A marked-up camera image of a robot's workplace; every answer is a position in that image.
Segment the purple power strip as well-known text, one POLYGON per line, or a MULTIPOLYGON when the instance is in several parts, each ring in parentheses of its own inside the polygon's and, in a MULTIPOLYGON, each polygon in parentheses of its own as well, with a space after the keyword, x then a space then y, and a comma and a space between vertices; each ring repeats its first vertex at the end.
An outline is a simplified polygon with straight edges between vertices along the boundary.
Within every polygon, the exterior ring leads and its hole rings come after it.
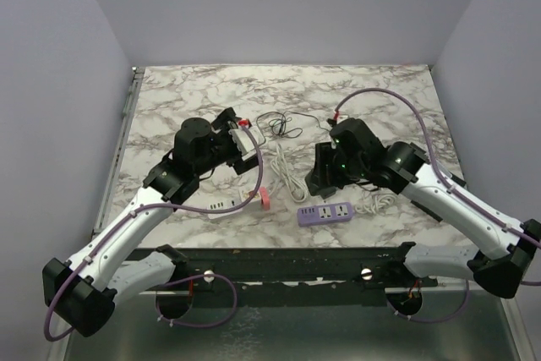
POLYGON ((300 227, 349 222, 353 216, 354 209, 349 202, 314 205, 300 208, 297 211, 297 221, 300 227))

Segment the white power strip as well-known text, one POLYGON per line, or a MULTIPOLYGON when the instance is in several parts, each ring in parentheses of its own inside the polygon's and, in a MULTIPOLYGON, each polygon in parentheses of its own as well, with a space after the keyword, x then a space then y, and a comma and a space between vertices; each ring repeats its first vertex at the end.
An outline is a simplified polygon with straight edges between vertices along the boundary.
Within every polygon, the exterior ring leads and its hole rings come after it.
POLYGON ((241 203, 242 201, 238 197, 228 197, 213 201, 208 204, 207 209, 212 211, 212 213, 209 213, 207 216, 212 221, 221 217, 230 216, 239 212, 239 210, 233 211, 232 208, 240 205, 241 203))

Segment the pink plug adapter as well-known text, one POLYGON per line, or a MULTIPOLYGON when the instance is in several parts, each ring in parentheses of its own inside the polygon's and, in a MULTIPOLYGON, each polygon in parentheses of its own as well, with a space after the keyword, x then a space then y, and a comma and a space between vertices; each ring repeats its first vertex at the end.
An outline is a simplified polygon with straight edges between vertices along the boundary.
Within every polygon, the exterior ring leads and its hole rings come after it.
POLYGON ((265 187, 260 187, 259 189, 260 196, 260 207, 263 211, 268 211, 271 207, 270 203, 270 194, 265 187))

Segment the white cube socket adapter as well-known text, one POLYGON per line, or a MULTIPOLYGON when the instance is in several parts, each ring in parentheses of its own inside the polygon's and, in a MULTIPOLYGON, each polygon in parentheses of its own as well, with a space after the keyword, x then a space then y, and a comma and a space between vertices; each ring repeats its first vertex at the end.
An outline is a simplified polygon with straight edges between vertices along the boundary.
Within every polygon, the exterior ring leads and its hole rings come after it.
POLYGON ((244 206, 244 209, 247 209, 249 207, 258 207, 261 205, 261 196, 260 192, 254 192, 252 189, 240 189, 239 190, 239 199, 241 202, 244 202, 245 200, 248 200, 251 198, 251 200, 244 206))

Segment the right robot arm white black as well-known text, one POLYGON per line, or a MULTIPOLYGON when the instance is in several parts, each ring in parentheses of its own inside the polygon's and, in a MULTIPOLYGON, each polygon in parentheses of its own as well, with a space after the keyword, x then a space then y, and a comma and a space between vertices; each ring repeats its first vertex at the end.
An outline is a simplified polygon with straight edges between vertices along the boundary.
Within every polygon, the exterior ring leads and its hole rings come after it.
POLYGON ((388 265, 396 285, 446 276, 474 281, 499 298, 515 297, 538 249, 538 221, 522 222, 486 204, 414 143, 383 145, 361 119, 334 125, 330 138, 315 146, 314 166, 305 177, 311 195, 372 184, 404 196, 471 241, 465 248, 412 245, 388 265))

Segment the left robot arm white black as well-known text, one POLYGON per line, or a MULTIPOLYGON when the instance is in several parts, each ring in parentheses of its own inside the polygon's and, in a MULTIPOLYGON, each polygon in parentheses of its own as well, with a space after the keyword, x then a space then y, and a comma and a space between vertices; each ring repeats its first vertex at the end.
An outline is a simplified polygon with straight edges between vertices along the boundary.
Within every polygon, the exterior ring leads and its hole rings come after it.
POLYGON ((222 164, 236 174, 261 170, 260 147, 264 142, 260 129, 239 118, 230 107, 213 122, 184 120, 172 149, 151 168, 121 214, 67 260, 53 258, 44 266, 46 339, 54 342, 65 337, 52 335, 54 315, 88 337, 108 322, 122 302, 151 287, 181 287, 187 269, 181 255, 170 246, 156 249, 132 265, 123 262, 150 231, 175 211, 189 209, 184 203, 198 190, 203 175, 222 164))

